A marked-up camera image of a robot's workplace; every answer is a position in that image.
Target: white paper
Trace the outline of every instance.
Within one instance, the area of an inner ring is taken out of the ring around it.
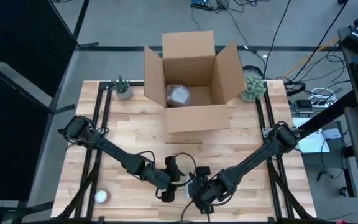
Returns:
[[[293,125],[298,128],[308,120],[310,120],[310,118],[293,118]],[[296,148],[302,153],[329,152],[325,136],[321,129],[299,141]]]

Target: potted plant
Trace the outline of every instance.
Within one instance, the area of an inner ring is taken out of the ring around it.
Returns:
[[[260,75],[250,73],[245,75],[247,90],[240,93],[242,100],[247,102],[254,102],[256,99],[260,99],[266,92],[264,87],[264,80]]]
[[[118,81],[112,82],[114,83],[116,95],[120,100],[126,100],[132,96],[132,90],[128,80],[123,80],[122,77],[119,76]]]

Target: box flap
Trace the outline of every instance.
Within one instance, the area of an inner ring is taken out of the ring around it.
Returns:
[[[245,89],[244,73],[237,46],[232,42],[215,58],[211,77],[211,95],[219,95],[219,99],[213,99],[214,102],[227,103]]]
[[[224,105],[167,108],[165,125],[168,133],[230,128],[229,113]]]
[[[162,59],[148,47],[144,47],[144,95],[167,107]]]
[[[214,61],[215,56],[164,59],[165,81],[173,85],[207,86]]]
[[[215,56],[212,31],[162,34],[162,57]]]

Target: black curtain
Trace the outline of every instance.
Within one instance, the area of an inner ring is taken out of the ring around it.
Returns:
[[[75,46],[48,0],[0,0],[0,61],[51,97]]]
[[[47,121],[47,110],[0,79],[0,200],[28,200]]]

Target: white pot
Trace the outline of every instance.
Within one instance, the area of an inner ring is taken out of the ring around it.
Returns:
[[[119,93],[116,91],[116,95],[120,100],[126,100],[132,96],[132,88],[129,86],[125,93]]]

